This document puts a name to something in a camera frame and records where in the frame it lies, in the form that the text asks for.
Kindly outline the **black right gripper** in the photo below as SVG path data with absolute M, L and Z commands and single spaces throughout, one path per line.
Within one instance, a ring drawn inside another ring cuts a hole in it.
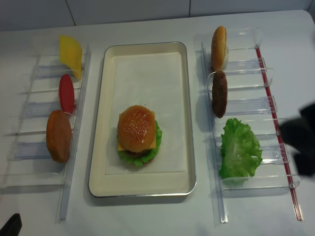
M 280 125 L 283 142 L 295 148 L 294 162 L 302 176 L 315 175 L 315 105 L 300 110 L 300 117 Z

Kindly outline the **black left arm gripper tip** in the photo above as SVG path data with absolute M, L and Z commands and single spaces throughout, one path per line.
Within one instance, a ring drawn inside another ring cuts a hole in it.
M 0 236 L 18 236 L 22 228 L 19 213 L 13 214 L 0 230 Z

